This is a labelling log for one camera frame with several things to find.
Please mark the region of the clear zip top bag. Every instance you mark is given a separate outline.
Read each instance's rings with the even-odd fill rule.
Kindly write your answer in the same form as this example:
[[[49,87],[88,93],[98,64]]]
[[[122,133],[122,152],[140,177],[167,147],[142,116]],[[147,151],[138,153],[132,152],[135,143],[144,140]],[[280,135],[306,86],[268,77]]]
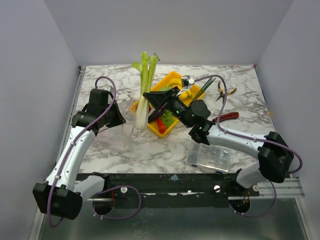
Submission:
[[[125,149],[130,148],[136,138],[136,135],[139,133],[139,131],[135,128],[136,110],[134,109],[133,111],[131,111],[131,107],[134,105],[134,103],[135,100],[131,98],[126,102],[123,102],[123,104],[121,105],[121,113],[126,121],[126,123],[121,126],[122,142]]]

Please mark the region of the celery stalk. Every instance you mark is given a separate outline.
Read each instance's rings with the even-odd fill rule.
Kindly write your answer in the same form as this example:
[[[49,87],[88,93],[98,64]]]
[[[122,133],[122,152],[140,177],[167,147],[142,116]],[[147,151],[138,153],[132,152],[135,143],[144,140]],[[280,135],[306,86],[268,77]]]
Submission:
[[[137,109],[135,111],[134,124],[134,127],[138,131],[143,131],[148,125],[149,102],[143,96],[143,94],[151,91],[151,86],[159,60],[160,58],[156,54],[148,56],[147,52],[144,51],[141,54],[140,63],[132,63],[132,67],[138,70],[140,73],[140,97],[138,100]]]

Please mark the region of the purple eggplant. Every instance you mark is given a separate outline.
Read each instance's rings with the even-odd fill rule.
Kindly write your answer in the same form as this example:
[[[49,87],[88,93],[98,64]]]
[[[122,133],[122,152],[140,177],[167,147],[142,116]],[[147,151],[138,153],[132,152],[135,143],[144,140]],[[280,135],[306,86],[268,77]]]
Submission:
[[[156,121],[162,114],[163,114],[162,111],[158,111],[158,110],[153,111],[148,117],[148,123],[150,124]]]

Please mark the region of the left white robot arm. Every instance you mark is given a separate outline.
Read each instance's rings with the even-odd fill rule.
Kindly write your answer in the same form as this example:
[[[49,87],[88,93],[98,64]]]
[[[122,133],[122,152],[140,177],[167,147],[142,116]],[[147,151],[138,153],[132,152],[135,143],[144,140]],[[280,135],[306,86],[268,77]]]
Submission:
[[[71,120],[65,148],[50,175],[36,183],[32,193],[41,213],[74,220],[83,202],[97,194],[104,198],[111,185],[102,173],[91,173],[76,182],[82,161],[101,128],[125,124],[113,94],[108,90],[92,89],[88,103]]]

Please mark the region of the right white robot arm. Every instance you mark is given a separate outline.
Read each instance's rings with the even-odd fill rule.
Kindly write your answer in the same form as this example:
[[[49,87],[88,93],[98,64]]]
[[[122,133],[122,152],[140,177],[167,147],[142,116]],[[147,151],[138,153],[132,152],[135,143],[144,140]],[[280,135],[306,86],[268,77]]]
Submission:
[[[279,184],[285,181],[294,156],[278,133],[271,131],[267,135],[254,135],[223,128],[209,119],[211,112],[203,100],[185,105],[178,92],[175,87],[167,91],[145,92],[143,96],[155,110],[170,111],[190,128],[189,135],[195,142],[226,147],[257,159],[253,165],[241,169],[236,180],[230,183],[230,191],[234,195],[241,196],[248,188],[267,180]]]

